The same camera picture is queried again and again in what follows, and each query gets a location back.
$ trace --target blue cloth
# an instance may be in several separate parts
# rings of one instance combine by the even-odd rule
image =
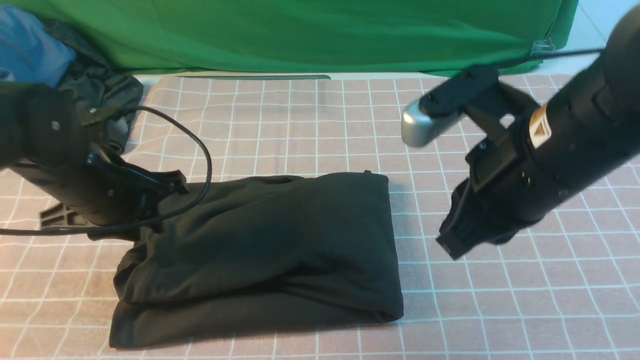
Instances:
[[[0,6],[0,81],[57,87],[76,52],[50,36],[35,16]]]

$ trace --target grid mat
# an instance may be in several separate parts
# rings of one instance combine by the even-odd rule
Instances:
[[[566,76],[504,78],[546,101]],[[390,178],[406,316],[383,327],[272,334],[117,352],[107,346],[123,241],[0,237],[0,358],[638,360],[640,159],[502,247],[450,261],[435,243],[465,154],[483,138],[463,120],[422,149],[399,137],[405,104],[438,78],[224,81],[167,77],[144,103],[198,134],[214,181],[371,170]],[[196,145],[140,115],[125,158],[202,181]],[[53,201],[0,174],[4,227],[33,229]]]

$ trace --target yellow warning label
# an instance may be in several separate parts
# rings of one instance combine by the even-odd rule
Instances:
[[[551,138],[551,127],[549,127],[547,119],[547,104],[544,104],[531,115],[529,138],[534,149],[537,149]]]

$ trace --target black cloth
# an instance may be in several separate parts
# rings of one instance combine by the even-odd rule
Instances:
[[[54,19],[40,20],[48,34],[77,54],[58,89],[69,94],[79,113],[109,106],[131,108],[140,103],[144,86],[132,74],[112,71],[107,59],[71,26]],[[120,154],[129,141],[135,116],[132,113],[107,123],[109,146]]]
[[[200,192],[174,196],[161,212]],[[124,256],[109,344],[395,321],[403,298],[388,178],[338,173],[213,183]]]

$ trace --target folded black garment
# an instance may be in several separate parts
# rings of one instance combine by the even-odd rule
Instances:
[[[202,184],[190,185],[193,195]],[[161,212],[193,196],[174,196]],[[145,231],[114,278],[114,348],[403,316],[388,178],[366,172],[213,183]]]

